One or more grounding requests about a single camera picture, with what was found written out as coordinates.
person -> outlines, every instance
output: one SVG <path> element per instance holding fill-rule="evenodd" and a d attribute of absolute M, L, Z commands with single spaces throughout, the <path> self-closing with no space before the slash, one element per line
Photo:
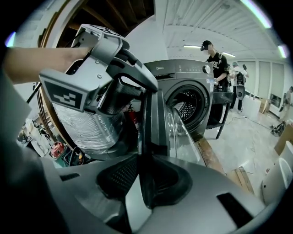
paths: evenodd
<path fill-rule="evenodd" d="M 230 106 L 230 111 L 232 111 L 235 102 L 236 102 L 236 98 L 237 98 L 237 94 L 236 94 L 236 76 L 241 73 L 244 77 L 249 77 L 249 74 L 247 72 L 247 68 L 245 65 L 243 65 L 243 68 L 239 67 L 237 62 L 233 62 L 232 63 L 233 69 L 231 70 L 230 74 L 231 74 L 231 79 L 233 79 L 233 102 Z M 238 100 L 238 113 L 241 113 L 242 111 L 242 100 Z"/>
<path fill-rule="evenodd" d="M 201 46 L 201 51 L 206 55 L 209 55 L 209 58 L 206 62 L 212 64 L 212 69 L 214 72 L 215 84 L 221 87 L 222 91 L 227 92 L 228 89 L 228 80 L 227 75 L 229 73 L 227 59 L 221 53 L 218 53 L 214 45 L 210 41 L 204 41 Z M 209 122 L 220 122 L 223 112 L 223 104 L 215 104 L 211 107 Z"/>
<path fill-rule="evenodd" d="M 44 68 L 65 72 L 91 48 L 8 48 L 3 69 L 14 84 L 39 82 Z"/>
<path fill-rule="evenodd" d="M 291 86 L 288 90 L 288 92 L 284 96 L 283 100 L 283 110 L 280 115 L 280 121 L 287 121 L 288 120 L 288 115 L 289 115 L 289 108 L 292 105 L 291 103 L 291 93 L 293 92 L 293 86 Z"/>

wrapped package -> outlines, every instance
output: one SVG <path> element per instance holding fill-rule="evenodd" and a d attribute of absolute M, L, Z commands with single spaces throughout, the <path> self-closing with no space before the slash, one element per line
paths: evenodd
<path fill-rule="evenodd" d="M 118 141 L 125 125 L 124 113 L 113 117 L 81 113 L 53 104 L 65 130 L 74 143 L 87 154 L 104 154 Z"/>

ceiling light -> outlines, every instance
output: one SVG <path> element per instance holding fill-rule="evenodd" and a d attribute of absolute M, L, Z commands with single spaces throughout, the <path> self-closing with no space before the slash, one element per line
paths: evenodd
<path fill-rule="evenodd" d="M 284 59 L 287 58 L 284 47 L 283 46 L 278 46 L 278 49 L 279 49 L 279 51 L 281 53 L 282 58 L 284 58 Z"/>
<path fill-rule="evenodd" d="M 233 58 L 235 58 L 236 56 L 232 55 L 232 54 L 229 54 L 229 53 L 226 53 L 226 52 L 222 52 L 222 54 L 225 54 L 225 55 L 228 55 L 228 56 L 231 56 Z"/>
<path fill-rule="evenodd" d="M 13 43 L 14 43 L 14 38 L 15 38 L 15 32 L 13 32 L 12 34 L 9 35 L 9 37 L 7 38 L 5 45 L 7 47 L 12 47 Z"/>
<path fill-rule="evenodd" d="M 201 46 L 186 46 L 186 45 L 184 45 L 183 47 L 186 47 L 186 48 L 197 48 L 197 49 L 200 49 L 201 48 Z"/>
<path fill-rule="evenodd" d="M 252 1 L 252 0 L 240 0 L 244 5 L 246 5 L 252 13 L 258 18 L 265 28 L 271 27 L 271 22 L 262 12 L 262 10 Z"/>

black t-shirt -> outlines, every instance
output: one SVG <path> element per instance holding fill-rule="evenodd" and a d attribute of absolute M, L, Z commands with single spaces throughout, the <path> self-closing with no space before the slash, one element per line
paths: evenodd
<path fill-rule="evenodd" d="M 212 64 L 212 69 L 214 70 L 214 78 L 218 78 L 221 74 L 224 72 L 228 74 L 229 68 L 227 59 L 224 55 L 220 55 L 218 52 L 215 54 L 214 57 L 210 56 L 206 62 Z M 220 86 L 227 86 L 225 81 L 227 80 L 227 77 L 225 77 L 223 80 L 219 81 Z"/>

fire extinguisher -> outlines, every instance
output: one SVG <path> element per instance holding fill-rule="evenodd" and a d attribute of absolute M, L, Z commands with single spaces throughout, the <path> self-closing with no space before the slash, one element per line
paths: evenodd
<path fill-rule="evenodd" d="M 133 110 L 133 108 L 131 107 L 131 104 L 128 108 L 128 116 L 131 122 L 133 123 L 134 127 L 136 128 L 136 131 L 138 131 L 139 123 L 138 123 L 137 113 Z"/>

